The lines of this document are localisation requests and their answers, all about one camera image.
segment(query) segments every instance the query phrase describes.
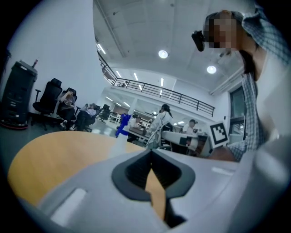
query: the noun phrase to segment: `checkered shirt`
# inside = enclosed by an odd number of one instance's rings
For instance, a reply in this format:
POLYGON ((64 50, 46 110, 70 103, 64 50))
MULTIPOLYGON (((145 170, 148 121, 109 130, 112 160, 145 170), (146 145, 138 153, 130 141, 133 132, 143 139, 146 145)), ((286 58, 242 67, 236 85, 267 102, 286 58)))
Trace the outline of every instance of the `checkered shirt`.
MULTIPOLYGON (((291 52, 281 32, 268 21, 263 9, 258 4, 255 4, 255 7, 255 14, 245 15, 242 21, 243 28, 260 47, 276 56, 284 65, 290 65, 291 52)), ((227 146, 233 153, 236 161, 240 161, 245 152, 256 150, 265 142, 263 129, 256 109, 257 89, 253 74, 249 73, 244 75, 242 87, 245 94, 247 111, 246 130, 248 137, 242 142, 236 142, 227 146)))

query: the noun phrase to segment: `metal railing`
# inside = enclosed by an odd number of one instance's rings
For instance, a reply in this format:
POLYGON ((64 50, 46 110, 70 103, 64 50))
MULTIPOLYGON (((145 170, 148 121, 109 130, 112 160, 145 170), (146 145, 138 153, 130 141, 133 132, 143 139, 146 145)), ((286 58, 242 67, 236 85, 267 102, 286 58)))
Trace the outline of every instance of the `metal railing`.
POLYGON ((107 62, 104 60, 104 58, 101 56, 101 54, 98 52, 99 55, 99 61, 102 68, 103 77, 112 84, 114 80, 117 78, 113 70, 111 70, 110 66, 107 64, 107 62))
POLYGON ((172 101, 181 105, 195 108, 196 111, 202 111, 213 117, 213 112, 215 109, 213 106, 206 104, 202 101, 199 101, 197 99, 194 99, 190 96, 186 96, 181 93, 178 93, 176 91, 162 88, 161 86, 155 86, 152 84, 123 79, 123 78, 116 78, 114 82, 112 83, 112 85, 119 86, 121 88, 126 88, 129 90, 142 92, 151 96, 155 96, 157 98, 167 99, 169 101, 172 101))

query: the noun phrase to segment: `gray floor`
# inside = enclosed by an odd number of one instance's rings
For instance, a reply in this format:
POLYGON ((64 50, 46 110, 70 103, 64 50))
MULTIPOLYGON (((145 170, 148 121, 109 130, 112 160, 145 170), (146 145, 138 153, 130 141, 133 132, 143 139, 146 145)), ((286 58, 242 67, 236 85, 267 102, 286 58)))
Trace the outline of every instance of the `gray floor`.
MULTIPOLYGON (((108 127, 106 124, 96 120, 91 126, 92 133, 105 134, 115 137, 116 130, 108 127)), ((0 159, 4 172, 7 175, 10 164, 17 152, 33 139, 51 132, 60 131, 58 126, 47 126, 47 131, 39 123, 30 126, 26 130, 16 131, 0 127, 0 159)))

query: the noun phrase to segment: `desk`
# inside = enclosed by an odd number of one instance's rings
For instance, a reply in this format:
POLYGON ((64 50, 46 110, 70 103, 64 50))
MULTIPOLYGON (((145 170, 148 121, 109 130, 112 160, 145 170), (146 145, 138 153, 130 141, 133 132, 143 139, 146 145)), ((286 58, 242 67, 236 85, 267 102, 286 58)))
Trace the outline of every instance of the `desk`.
MULTIPOLYGON (((26 144, 16 155, 8 171, 8 182, 15 194, 32 205, 52 188, 83 168, 107 159, 116 138, 88 132, 64 131, 40 136, 26 144)), ((143 151, 132 143, 127 152, 143 151)), ((151 194, 153 208, 163 219, 166 207, 165 191, 153 171, 146 191, 151 194)))

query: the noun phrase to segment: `black machine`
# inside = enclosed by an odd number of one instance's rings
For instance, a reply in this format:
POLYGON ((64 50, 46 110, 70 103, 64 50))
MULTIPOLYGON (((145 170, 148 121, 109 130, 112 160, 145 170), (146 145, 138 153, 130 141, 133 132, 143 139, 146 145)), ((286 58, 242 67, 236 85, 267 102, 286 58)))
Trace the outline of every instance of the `black machine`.
POLYGON ((31 90, 37 71, 23 61, 12 67, 2 98, 0 125, 10 129, 26 129, 31 90))

